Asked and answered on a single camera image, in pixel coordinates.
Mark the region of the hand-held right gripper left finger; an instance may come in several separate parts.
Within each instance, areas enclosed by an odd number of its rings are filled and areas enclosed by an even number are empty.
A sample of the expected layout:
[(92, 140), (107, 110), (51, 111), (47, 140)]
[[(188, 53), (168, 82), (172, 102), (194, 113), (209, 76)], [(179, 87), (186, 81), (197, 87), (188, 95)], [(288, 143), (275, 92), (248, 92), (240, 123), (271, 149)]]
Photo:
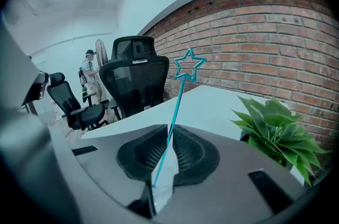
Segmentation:
[(151, 219), (156, 214), (151, 174), (167, 148), (167, 125), (72, 141), (70, 148), (94, 183), (110, 198)]

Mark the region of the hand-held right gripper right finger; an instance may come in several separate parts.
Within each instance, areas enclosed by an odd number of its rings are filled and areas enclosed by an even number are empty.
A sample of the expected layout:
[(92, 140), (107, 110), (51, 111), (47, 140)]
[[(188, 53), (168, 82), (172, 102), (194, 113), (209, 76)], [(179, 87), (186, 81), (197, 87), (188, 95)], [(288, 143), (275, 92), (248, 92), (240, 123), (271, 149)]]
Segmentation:
[(242, 141), (187, 126), (174, 129), (210, 142), (220, 157), (203, 182), (174, 188), (158, 214), (159, 223), (259, 223), (276, 214), (261, 191), (283, 210), (309, 189), (287, 168)]

